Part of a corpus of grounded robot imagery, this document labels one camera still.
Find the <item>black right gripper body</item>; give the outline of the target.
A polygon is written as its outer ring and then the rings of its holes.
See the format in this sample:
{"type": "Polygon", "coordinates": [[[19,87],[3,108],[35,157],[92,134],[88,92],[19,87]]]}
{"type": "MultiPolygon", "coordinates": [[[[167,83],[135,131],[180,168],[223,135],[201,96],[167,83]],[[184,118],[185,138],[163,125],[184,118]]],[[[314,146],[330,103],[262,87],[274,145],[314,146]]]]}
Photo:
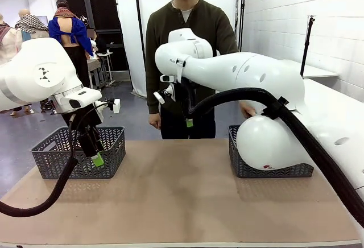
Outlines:
{"type": "Polygon", "coordinates": [[[172,112],[175,115],[193,119],[192,110],[196,105],[196,84],[193,82],[173,83],[175,104],[172,112]]]}

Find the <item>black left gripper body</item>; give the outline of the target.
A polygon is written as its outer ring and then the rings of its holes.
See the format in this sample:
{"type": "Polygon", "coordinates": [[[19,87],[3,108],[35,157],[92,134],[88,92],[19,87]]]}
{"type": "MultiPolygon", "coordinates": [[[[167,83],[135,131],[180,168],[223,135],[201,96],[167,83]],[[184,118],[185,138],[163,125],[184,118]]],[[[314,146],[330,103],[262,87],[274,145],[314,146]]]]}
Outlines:
{"type": "Polygon", "coordinates": [[[91,158],[104,149],[96,128],[102,123],[102,120],[95,104],[90,104],[71,113],[65,113],[63,120],[69,128],[71,150],[75,150],[76,142],[78,142],[85,156],[91,158]]]}

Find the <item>person's right hand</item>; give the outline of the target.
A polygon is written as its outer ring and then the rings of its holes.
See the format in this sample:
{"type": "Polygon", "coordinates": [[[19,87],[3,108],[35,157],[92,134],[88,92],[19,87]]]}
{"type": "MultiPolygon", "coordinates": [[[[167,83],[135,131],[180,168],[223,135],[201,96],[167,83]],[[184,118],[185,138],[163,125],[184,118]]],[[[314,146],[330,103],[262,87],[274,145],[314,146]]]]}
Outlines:
{"type": "Polygon", "coordinates": [[[160,129],[161,128],[161,124],[162,124],[162,120],[161,120],[160,114],[159,113],[150,114],[148,116],[148,122],[154,128],[160,129]]]}

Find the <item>person's left hand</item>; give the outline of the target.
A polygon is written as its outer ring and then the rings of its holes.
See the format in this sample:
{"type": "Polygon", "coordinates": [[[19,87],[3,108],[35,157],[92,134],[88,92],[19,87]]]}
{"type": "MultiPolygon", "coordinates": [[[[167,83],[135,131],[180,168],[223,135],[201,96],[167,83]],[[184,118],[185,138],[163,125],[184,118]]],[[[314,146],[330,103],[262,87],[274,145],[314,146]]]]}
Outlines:
{"type": "Polygon", "coordinates": [[[245,118],[250,118],[256,115],[255,109],[244,101],[239,102],[239,107],[245,118]]]}

